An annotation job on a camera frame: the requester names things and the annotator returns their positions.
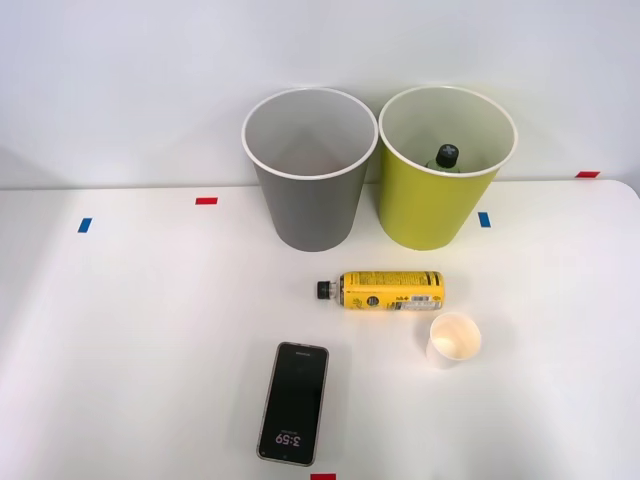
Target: bottle label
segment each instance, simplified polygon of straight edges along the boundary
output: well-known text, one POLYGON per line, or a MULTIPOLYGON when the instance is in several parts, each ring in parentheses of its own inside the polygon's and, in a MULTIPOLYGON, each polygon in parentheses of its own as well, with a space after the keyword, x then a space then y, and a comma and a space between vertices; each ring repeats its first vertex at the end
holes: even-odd
POLYGON ((357 310, 438 310, 444 303, 439 272, 349 272, 343 305, 357 310))

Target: dark bottle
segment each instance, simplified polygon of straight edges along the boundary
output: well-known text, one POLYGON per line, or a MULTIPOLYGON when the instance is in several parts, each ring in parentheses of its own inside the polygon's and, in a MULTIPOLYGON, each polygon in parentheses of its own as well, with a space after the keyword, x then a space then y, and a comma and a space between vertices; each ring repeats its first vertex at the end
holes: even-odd
POLYGON ((456 166, 459 153, 458 147, 445 143, 438 150, 436 158, 427 163, 427 168, 439 172, 460 173, 460 169, 456 166))

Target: blue tape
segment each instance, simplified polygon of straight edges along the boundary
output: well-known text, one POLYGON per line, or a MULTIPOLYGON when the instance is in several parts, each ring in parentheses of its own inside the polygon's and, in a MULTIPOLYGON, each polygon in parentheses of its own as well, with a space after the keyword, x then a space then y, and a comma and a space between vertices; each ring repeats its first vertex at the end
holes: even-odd
POLYGON ((491 222, 489 221, 489 214, 487 212, 478 212, 478 218, 480 219, 480 226, 482 228, 491 228, 491 222))
POLYGON ((80 228, 78 228, 78 233, 87 233, 89 231, 89 225, 91 225, 92 218, 83 218, 82 222, 80 222, 80 228))

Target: white wall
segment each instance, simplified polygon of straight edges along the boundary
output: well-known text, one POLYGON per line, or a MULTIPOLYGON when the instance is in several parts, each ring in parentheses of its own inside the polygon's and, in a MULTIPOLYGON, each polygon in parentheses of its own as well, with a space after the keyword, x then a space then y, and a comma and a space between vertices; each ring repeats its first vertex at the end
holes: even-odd
POLYGON ((0 0, 0 187, 255 183, 262 97, 449 83, 512 113, 503 178, 640 191, 639 47, 637 0, 0 0))

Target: yellow bin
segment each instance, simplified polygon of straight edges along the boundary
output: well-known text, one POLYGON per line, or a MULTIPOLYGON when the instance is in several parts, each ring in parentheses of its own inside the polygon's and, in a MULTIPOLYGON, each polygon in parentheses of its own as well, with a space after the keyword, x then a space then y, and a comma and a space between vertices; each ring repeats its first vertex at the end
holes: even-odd
POLYGON ((415 250, 453 240, 518 143, 500 105, 459 87, 399 93, 382 109, 379 124, 380 223, 393 240, 415 250), (425 167, 446 143, 458 147, 460 173, 425 167))

